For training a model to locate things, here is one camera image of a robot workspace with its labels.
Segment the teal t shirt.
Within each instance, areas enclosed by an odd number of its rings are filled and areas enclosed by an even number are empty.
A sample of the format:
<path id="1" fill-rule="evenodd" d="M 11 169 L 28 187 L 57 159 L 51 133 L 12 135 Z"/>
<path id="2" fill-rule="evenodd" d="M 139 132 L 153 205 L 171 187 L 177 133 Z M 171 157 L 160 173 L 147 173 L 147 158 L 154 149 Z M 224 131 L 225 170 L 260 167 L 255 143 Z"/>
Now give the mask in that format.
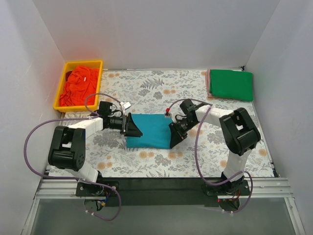
<path id="1" fill-rule="evenodd" d="M 170 117 L 163 114 L 134 114 L 133 121 L 142 132 L 140 138 L 127 137 L 127 148 L 170 149 Z"/>

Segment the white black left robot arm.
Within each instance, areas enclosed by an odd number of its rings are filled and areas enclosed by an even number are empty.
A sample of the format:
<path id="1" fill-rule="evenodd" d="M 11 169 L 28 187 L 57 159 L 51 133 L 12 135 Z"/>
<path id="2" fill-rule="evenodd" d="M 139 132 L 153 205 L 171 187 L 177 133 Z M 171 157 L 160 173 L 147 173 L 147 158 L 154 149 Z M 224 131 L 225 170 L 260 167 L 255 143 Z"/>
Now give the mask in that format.
<path id="1" fill-rule="evenodd" d="M 140 138 L 143 133 L 133 121 L 132 114 L 125 114 L 131 105 L 120 103 L 120 117 L 115 117 L 113 104 L 101 101 L 98 110 L 91 118 L 82 120 L 70 126 L 57 126 L 54 130 L 48 154 L 48 163 L 58 169 L 63 169 L 73 177 L 89 181 L 87 190 L 94 196 L 100 195 L 104 184 L 99 181 L 100 173 L 86 162 L 86 139 L 104 129 L 118 130 L 126 137 Z"/>

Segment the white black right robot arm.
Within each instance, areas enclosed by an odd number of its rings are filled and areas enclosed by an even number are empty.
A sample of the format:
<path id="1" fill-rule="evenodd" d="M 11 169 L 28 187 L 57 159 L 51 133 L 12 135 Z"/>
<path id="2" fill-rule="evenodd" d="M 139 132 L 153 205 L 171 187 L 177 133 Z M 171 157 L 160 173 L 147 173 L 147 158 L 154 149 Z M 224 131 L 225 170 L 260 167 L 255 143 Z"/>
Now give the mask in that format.
<path id="1" fill-rule="evenodd" d="M 226 167 L 221 173 L 220 181 L 212 183 L 204 179 L 204 183 L 207 187 L 215 187 L 229 195 L 238 192 L 244 182 L 247 159 L 261 140 L 260 132 L 247 110 L 224 110 L 205 102 L 196 105 L 193 99 L 182 99 L 180 102 L 179 107 L 184 116 L 169 124 L 170 148 L 185 140 L 187 132 L 195 126 L 201 127 L 203 123 L 208 123 L 220 127 L 229 150 Z"/>

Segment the floral patterned table mat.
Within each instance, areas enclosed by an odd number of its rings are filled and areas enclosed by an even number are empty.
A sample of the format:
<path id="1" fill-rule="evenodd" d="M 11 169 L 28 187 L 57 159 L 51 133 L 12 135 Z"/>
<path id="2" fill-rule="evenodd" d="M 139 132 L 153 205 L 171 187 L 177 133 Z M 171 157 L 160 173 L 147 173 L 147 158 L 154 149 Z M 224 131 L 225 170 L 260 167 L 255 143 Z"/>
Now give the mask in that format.
<path id="1" fill-rule="evenodd" d="M 258 118 L 250 102 L 209 98 L 205 71 L 201 70 L 125 70 L 104 71 L 101 100 L 128 101 L 132 114 L 180 114 L 178 100 L 193 98 L 217 108 L 245 108 L 254 123 Z M 106 129 L 86 141 L 86 161 L 104 177 L 219 177 L 228 158 L 222 130 L 203 124 L 173 149 L 128 149 L 125 139 Z"/>

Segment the orange t shirt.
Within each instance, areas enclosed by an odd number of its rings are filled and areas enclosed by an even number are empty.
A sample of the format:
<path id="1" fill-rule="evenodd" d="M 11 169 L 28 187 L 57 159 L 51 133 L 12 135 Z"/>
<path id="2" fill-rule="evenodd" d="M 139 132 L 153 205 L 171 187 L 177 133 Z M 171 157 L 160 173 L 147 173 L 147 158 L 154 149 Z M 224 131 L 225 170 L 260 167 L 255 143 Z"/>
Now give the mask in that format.
<path id="1" fill-rule="evenodd" d="M 59 96 L 59 106 L 84 106 L 86 98 L 96 93 L 98 76 L 99 69 L 77 66 L 64 84 Z"/>

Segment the yellow plastic bin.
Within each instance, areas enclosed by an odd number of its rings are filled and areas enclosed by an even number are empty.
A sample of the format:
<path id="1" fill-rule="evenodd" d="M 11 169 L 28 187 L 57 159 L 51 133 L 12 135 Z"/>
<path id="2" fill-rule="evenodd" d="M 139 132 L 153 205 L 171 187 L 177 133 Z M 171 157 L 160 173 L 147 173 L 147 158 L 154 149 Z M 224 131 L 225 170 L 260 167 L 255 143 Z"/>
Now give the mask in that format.
<path id="1" fill-rule="evenodd" d="M 96 110 L 103 61 L 66 62 L 53 108 L 60 112 Z"/>

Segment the folded pink t shirt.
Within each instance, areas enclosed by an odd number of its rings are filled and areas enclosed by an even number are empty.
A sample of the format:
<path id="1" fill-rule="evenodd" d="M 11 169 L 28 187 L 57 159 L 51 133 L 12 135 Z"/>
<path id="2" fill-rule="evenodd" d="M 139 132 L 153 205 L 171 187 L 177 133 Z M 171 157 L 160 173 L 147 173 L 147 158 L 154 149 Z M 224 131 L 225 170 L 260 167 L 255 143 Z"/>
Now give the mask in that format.
<path id="1" fill-rule="evenodd" d="M 207 89 L 207 95 L 208 97 L 212 97 L 212 93 L 210 92 L 210 69 L 207 70 L 205 74 L 205 83 L 206 83 L 206 89 Z"/>

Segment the folded green t shirt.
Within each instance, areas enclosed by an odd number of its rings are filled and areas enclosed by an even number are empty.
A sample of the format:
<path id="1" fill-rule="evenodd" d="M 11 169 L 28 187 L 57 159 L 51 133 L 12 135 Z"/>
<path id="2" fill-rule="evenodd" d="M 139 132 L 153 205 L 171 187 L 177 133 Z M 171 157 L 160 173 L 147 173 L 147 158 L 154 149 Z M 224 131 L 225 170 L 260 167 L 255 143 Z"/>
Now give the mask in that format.
<path id="1" fill-rule="evenodd" d="M 209 92 L 214 97 L 253 101 L 253 74 L 246 71 L 210 70 Z"/>

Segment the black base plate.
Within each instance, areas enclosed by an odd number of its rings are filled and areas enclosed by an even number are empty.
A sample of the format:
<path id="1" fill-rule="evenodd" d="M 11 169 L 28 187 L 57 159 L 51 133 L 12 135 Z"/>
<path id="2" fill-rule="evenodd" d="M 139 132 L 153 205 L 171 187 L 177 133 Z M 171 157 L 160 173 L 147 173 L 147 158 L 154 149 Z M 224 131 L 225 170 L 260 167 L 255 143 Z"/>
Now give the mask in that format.
<path id="1" fill-rule="evenodd" d="M 225 193 L 215 187 L 207 187 L 201 178 L 103 178 L 95 184 L 79 182 L 76 196 L 106 200 L 107 207 L 204 205 L 218 207 L 218 197 L 225 196 L 238 201 L 248 196 L 250 189 L 244 180 L 238 192 Z"/>

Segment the aluminium frame rail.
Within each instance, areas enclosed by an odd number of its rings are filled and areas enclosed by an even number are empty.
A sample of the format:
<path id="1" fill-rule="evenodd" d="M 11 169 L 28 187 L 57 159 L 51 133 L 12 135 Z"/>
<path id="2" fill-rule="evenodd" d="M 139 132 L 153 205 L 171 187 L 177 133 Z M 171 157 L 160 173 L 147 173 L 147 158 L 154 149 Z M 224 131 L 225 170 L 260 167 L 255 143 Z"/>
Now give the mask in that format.
<path id="1" fill-rule="evenodd" d="M 40 182 L 22 234 L 31 233 L 40 199 L 92 201 L 97 198 L 105 200 L 109 196 L 113 198 L 112 206 L 117 206 L 118 193 L 124 206 L 207 203 L 210 207 L 217 207 L 222 201 L 238 202 L 244 198 L 284 198 L 296 234 L 305 234 L 286 178 L 244 178 L 221 186 L 211 186 L 201 178 L 99 178 L 98 184 L 94 185 L 74 180 L 52 180 L 47 176 Z"/>

